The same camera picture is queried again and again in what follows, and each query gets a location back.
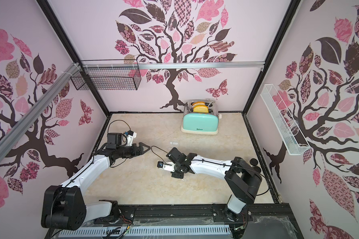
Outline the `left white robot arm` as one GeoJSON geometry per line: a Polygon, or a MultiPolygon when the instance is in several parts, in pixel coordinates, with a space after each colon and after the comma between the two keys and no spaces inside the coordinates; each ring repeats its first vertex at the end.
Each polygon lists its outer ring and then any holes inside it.
{"type": "Polygon", "coordinates": [[[115,221],[120,212],[117,201],[102,200],[86,204],[84,195],[89,186],[118,159],[131,159],[148,152],[151,147],[134,143],[137,134],[109,133],[107,142],[94,152],[91,159],[74,176],[46,189],[43,199],[41,226],[47,229],[79,229],[84,223],[105,219],[115,221]]]}

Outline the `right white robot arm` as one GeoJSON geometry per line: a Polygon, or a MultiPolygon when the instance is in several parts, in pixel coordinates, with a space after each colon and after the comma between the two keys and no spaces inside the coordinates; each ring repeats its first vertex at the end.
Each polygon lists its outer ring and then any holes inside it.
{"type": "Polygon", "coordinates": [[[258,195],[262,183],[261,171],[255,170],[240,157],[230,161],[216,160],[196,153],[185,155],[175,147],[166,157],[171,163],[162,161],[157,167],[169,171],[173,178],[183,179],[186,173],[192,173],[225,180],[232,192],[224,209],[224,214],[230,221],[237,221],[243,208],[253,204],[258,195]]]}

